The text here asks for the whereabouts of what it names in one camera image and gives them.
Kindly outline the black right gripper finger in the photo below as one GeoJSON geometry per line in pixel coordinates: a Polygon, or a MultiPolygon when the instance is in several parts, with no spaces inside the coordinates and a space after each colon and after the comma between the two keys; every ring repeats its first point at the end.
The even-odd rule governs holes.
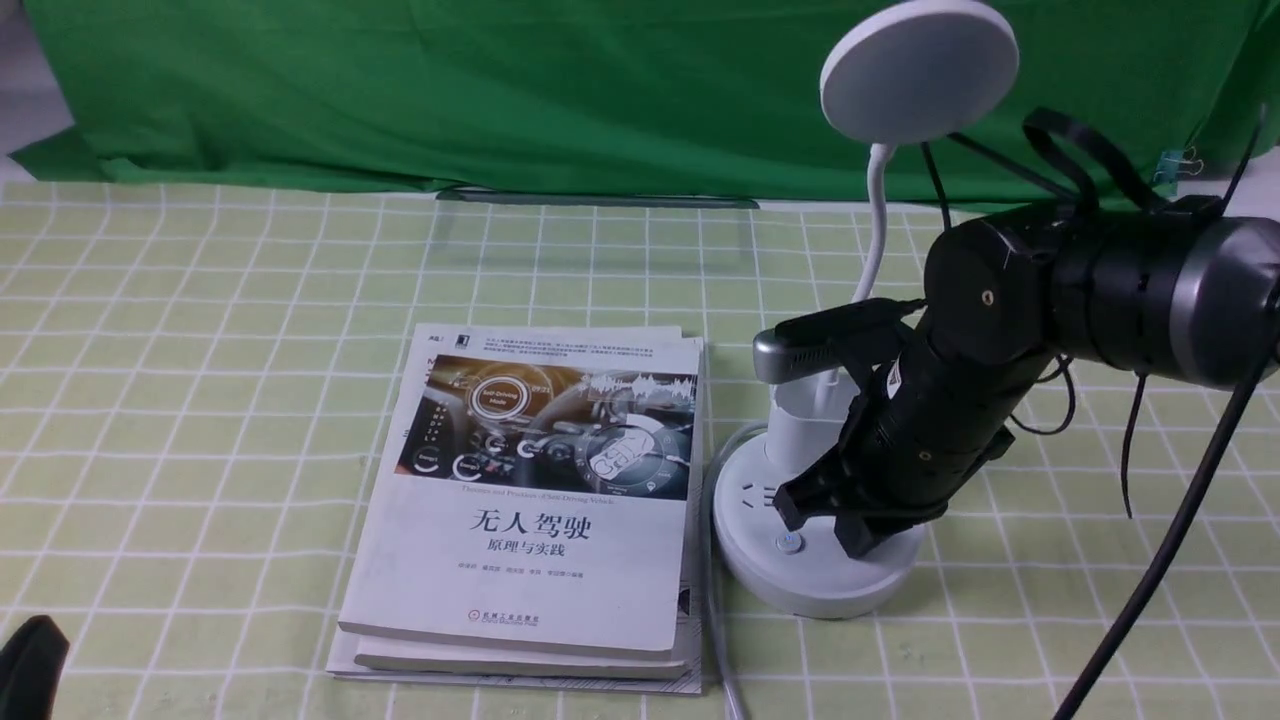
{"type": "Polygon", "coordinates": [[[900,511],[838,512],[838,544],[849,559],[863,559],[902,532],[900,511]]]}

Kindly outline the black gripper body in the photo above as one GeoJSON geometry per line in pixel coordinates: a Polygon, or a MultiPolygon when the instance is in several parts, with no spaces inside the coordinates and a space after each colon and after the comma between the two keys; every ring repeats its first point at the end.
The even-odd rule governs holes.
{"type": "Polygon", "coordinates": [[[923,322],[891,366],[854,432],[819,465],[818,516],[923,523],[975,473],[1012,410],[1053,361],[1043,345],[1005,363],[961,350],[937,322],[923,322]]]}

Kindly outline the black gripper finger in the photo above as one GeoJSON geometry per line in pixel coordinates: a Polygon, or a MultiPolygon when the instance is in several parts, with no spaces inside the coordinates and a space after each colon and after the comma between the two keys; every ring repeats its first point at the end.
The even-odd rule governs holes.
{"type": "Polygon", "coordinates": [[[787,532],[800,532],[814,518],[835,518],[841,512],[841,475],[831,470],[805,470],[774,492],[773,506],[787,532]]]}

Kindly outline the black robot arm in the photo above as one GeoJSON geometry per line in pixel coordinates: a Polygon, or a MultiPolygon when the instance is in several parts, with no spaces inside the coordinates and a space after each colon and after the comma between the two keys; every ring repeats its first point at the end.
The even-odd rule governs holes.
{"type": "Polygon", "coordinates": [[[780,384],[841,368],[858,396],[836,441],[785,482],[788,530],[832,518],[851,559],[942,516],[1012,442],[1009,419],[1059,359],[1211,389],[1277,370],[1277,223],[1171,211],[1068,217],[1050,202],[945,231],[923,295],[780,323],[780,384]]]}

